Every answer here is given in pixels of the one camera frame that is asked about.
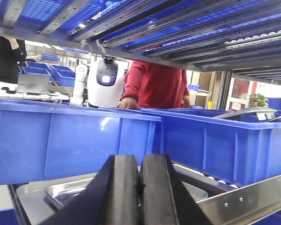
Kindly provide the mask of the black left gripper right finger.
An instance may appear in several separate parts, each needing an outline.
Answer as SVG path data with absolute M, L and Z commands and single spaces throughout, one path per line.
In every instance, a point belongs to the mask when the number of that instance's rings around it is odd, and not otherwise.
M 169 155 L 145 155 L 140 170 L 144 225 L 211 225 L 178 177 Z

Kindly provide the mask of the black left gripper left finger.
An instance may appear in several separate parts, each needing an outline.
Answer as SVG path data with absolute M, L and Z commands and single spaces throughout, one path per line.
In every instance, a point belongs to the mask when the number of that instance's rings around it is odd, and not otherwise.
M 95 178 L 44 225 L 137 225 L 139 176 L 133 155 L 111 155 Z

